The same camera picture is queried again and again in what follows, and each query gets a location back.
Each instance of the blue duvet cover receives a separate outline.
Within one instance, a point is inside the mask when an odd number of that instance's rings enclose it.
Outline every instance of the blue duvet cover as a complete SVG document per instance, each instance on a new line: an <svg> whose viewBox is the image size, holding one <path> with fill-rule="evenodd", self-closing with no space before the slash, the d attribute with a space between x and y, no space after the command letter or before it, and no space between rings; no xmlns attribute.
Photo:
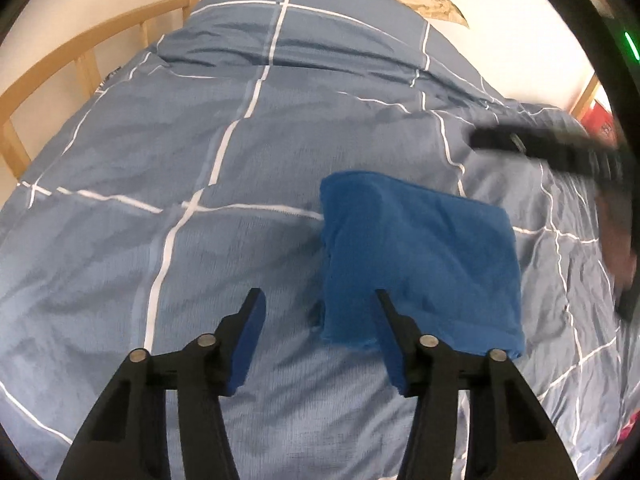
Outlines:
<svg viewBox="0 0 640 480"><path fill-rule="evenodd" d="M252 286L268 311L223 413L243 479L395 475L415 401L377 351L318 333L319 184L369 170L504 208L522 271L517 364L582 478L640 405L638 331L619 327L593 189L473 153L474 124L578 130L505 99L394 0L202 0L46 145L0 214L0 422L55 478L132 348L180 349ZM184 477L175 398L173 478ZM460 395L453 466L465 466Z"/></svg>

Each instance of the wooden bed frame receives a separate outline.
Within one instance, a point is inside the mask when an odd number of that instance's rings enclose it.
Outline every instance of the wooden bed frame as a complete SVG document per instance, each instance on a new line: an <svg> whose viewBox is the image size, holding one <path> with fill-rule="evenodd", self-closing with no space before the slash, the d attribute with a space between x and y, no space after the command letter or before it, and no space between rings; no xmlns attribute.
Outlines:
<svg viewBox="0 0 640 480"><path fill-rule="evenodd" d="M584 89L584 92L582 92L578 100L575 102L574 107L571 108L572 116L574 116L579 121L582 120L584 115L591 107L591 103L596 98L596 94L600 89L600 86L600 80L594 73L591 76L589 83L587 84L587 88Z"/></svg>
<svg viewBox="0 0 640 480"><path fill-rule="evenodd" d="M149 46L148 24L154 18L172 10L182 9L182 20L187 19L191 9L199 0L160 0L158 2L132 9L115 16L95 27L78 34L47 54L27 70L9 88L0 95L0 156L16 180L31 164L31 159L15 131L11 116L45 81L74 62L78 82L87 99L90 99L102 82L98 71L94 48L112 36L131 27L140 28L142 47Z"/></svg>

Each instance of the metal pin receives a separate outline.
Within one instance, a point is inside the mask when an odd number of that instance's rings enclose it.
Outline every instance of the metal pin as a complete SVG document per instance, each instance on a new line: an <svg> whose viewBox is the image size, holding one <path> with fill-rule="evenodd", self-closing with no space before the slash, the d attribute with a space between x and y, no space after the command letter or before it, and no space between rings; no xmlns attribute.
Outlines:
<svg viewBox="0 0 640 480"><path fill-rule="evenodd" d="M129 360L132 363L139 363L146 359L146 350L142 348L136 348L129 353Z"/></svg>
<svg viewBox="0 0 640 480"><path fill-rule="evenodd" d="M422 346L426 346L427 348L436 348L438 346L438 338L434 335L423 335L420 337L420 344Z"/></svg>
<svg viewBox="0 0 640 480"><path fill-rule="evenodd" d="M213 334L202 334L198 338L198 346L211 346L216 344L216 336Z"/></svg>
<svg viewBox="0 0 640 480"><path fill-rule="evenodd" d="M494 361L498 361L499 363L507 360L507 354L504 350L500 350L499 348L494 348L489 352L489 357Z"/></svg>

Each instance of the white wall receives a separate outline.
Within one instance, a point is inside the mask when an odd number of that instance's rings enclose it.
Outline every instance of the white wall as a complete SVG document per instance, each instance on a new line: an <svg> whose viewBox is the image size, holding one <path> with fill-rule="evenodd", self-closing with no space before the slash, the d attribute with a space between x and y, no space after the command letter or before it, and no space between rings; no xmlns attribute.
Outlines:
<svg viewBox="0 0 640 480"><path fill-rule="evenodd" d="M29 67L76 34L121 12L156 0L31 0L0 46L0 92ZM434 22L506 97L569 108L586 85L591 67L571 32L546 0L453 0L470 30ZM180 13L158 19L155 35L180 23ZM131 29L96 49L106 75L140 48ZM35 156L82 104L69 65L14 114L28 153ZM0 203L14 188L0 162Z"/></svg>

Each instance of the blue towel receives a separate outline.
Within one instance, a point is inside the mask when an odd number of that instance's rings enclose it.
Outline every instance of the blue towel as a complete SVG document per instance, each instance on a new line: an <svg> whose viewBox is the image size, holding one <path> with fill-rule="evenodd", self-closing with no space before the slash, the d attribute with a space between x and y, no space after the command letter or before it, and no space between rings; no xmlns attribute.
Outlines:
<svg viewBox="0 0 640 480"><path fill-rule="evenodd" d="M322 338L377 346L375 289L455 350L524 350L520 267L507 213L379 173L322 181L326 251Z"/></svg>

